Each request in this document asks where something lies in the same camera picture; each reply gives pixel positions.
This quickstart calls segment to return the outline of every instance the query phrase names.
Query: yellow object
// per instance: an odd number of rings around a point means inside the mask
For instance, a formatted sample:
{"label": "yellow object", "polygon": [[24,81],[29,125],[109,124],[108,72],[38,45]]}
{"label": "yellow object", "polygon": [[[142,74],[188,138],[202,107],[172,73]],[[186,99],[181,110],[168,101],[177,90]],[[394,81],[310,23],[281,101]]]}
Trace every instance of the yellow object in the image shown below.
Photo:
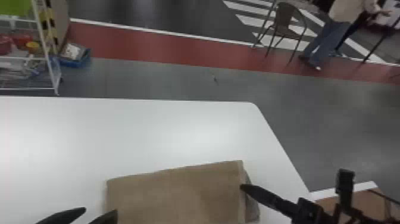
{"label": "yellow object", "polygon": [[29,54],[35,54],[38,53],[40,45],[39,43],[35,41],[31,41],[26,43],[26,46],[28,47]]}

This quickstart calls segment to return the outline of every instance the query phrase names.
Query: red floor stripe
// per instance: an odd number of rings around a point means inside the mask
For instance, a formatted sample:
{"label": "red floor stripe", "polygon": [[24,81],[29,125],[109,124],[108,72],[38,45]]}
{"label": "red floor stripe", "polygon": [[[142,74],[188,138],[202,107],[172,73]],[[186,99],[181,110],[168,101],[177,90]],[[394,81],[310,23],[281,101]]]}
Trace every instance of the red floor stripe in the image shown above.
{"label": "red floor stripe", "polygon": [[71,24],[69,36],[73,42],[91,48],[93,57],[400,85],[400,76],[393,77],[400,74],[399,67],[361,64],[343,58],[331,58],[324,64],[323,71],[315,71],[297,58],[288,64],[291,52],[281,49],[272,50],[264,58],[265,49],[81,23]]}

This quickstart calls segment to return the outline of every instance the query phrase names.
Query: beige cloth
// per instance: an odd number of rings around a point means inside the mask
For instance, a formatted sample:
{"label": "beige cloth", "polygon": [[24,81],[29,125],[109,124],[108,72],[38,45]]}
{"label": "beige cloth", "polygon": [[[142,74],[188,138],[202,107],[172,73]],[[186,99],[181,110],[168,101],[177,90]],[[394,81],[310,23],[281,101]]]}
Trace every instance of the beige cloth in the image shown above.
{"label": "beige cloth", "polygon": [[258,205],[239,189],[241,183],[246,183],[241,161],[125,176],[107,181],[107,209],[118,210],[119,224],[257,220]]}
{"label": "beige cloth", "polygon": [[329,17],[333,21],[353,23],[363,11],[375,14],[380,10],[377,0],[335,0]]}

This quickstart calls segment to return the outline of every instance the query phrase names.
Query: gray floor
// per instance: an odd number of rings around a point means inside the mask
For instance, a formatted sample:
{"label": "gray floor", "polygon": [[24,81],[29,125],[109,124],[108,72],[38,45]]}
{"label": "gray floor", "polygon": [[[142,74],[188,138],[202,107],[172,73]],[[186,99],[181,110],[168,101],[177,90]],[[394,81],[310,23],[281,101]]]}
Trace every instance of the gray floor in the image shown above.
{"label": "gray floor", "polygon": [[400,86],[99,58],[64,78],[65,97],[253,102],[309,190],[344,167],[400,199]]}

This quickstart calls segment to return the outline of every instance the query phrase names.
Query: person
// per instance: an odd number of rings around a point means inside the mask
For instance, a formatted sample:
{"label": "person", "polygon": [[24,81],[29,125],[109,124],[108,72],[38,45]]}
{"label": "person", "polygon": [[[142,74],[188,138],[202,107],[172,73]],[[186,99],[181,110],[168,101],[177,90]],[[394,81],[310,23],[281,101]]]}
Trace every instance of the person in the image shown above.
{"label": "person", "polygon": [[[382,10],[377,5],[376,0],[335,0],[322,31],[308,44],[299,59],[320,71],[322,62],[338,45],[350,25],[364,10],[370,14],[389,14],[388,11]],[[313,50],[318,46],[318,50],[313,54]]]}
{"label": "person", "polygon": [[[385,4],[386,0],[378,0],[377,4],[382,7]],[[351,36],[353,33],[355,33],[369,18],[375,19],[377,14],[370,14],[367,11],[363,11],[358,18],[354,21],[353,24],[351,24],[350,28],[346,31],[345,35],[342,37],[338,45],[335,47],[335,51],[333,52],[333,55],[335,56],[343,56],[343,54],[340,52],[340,48],[343,45],[343,43],[346,41],[349,36]]]}

